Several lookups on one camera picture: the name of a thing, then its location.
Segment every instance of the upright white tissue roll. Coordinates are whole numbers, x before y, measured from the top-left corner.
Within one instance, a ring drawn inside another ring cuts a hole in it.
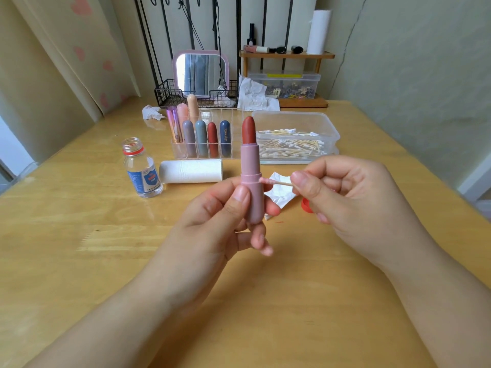
[[[159,167],[162,183],[219,182],[224,174],[221,159],[169,160]]]
[[[310,25],[307,54],[324,53],[330,19],[331,10],[314,10],[314,17]]]

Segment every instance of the pink lipstick tube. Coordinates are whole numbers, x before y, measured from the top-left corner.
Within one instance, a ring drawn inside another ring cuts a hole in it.
[[[257,143],[246,143],[241,146],[241,184],[250,191],[250,206],[245,220],[253,225],[264,218],[264,186],[259,164],[259,146]]]

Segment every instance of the small wooden stand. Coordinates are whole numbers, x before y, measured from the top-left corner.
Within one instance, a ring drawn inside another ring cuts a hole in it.
[[[305,52],[300,54],[293,54],[291,51],[287,51],[286,54],[277,53],[248,53],[244,50],[240,51],[241,58],[244,59],[243,76],[247,77],[249,58],[266,58],[266,59],[316,59],[315,72],[319,73],[321,69],[321,62],[323,59],[334,59],[335,55],[325,51],[323,54],[307,54]],[[290,99],[290,98],[278,98],[280,107],[300,107],[300,108],[326,108],[328,101],[315,95],[314,99]]]

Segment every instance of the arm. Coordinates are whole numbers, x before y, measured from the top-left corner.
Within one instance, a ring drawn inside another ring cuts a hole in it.
[[[239,178],[227,179],[191,201],[136,278],[27,367],[148,366],[165,337],[205,300],[237,251],[254,247],[266,256],[273,253],[263,223],[239,232],[247,228],[243,218],[250,202],[249,190],[239,184]],[[269,198],[265,205],[268,214],[279,214]]]
[[[440,368],[491,366],[491,291],[435,243],[383,165],[326,156],[291,180],[387,275]]]

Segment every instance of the blue label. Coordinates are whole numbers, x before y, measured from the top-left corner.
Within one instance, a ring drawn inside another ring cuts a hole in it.
[[[139,194],[153,191],[161,185],[159,175],[153,165],[141,172],[128,172],[128,176]]]

